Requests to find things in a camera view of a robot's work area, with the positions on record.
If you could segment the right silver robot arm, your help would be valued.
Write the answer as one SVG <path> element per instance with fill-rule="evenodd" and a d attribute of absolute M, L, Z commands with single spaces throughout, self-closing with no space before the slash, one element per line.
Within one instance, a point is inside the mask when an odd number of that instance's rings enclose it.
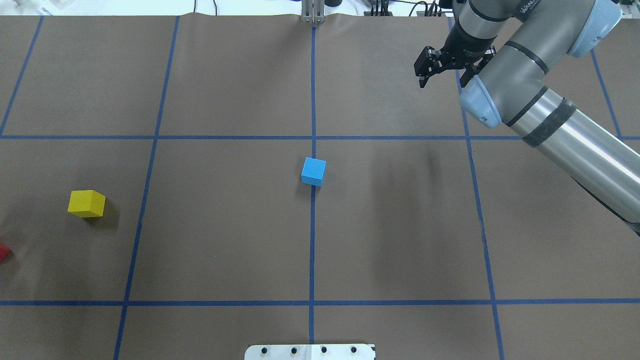
<path fill-rule="evenodd" d="M 639 232 L 638 153 L 544 84 L 567 56 L 588 54 L 621 21 L 612 0 L 456 0 L 442 48 L 414 62 L 421 88 L 464 70 L 459 104 L 488 128 L 505 125 Z"/>

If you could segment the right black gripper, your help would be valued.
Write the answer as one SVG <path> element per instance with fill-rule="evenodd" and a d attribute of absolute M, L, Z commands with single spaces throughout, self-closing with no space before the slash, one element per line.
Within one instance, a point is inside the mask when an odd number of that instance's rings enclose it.
<path fill-rule="evenodd" d="M 464 73 L 459 78 L 459 84 L 461 88 L 465 88 L 473 77 L 487 66 L 495 54 L 496 48 L 490 46 L 481 53 L 478 59 L 462 59 L 452 57 L 449 53 L 427 46 L 423 48 L 413 64 L 414 75 L 418 78 L 419 87 L 423 89 L 434 75 L 439 75 L 448 70 L 464 70 Z"/>

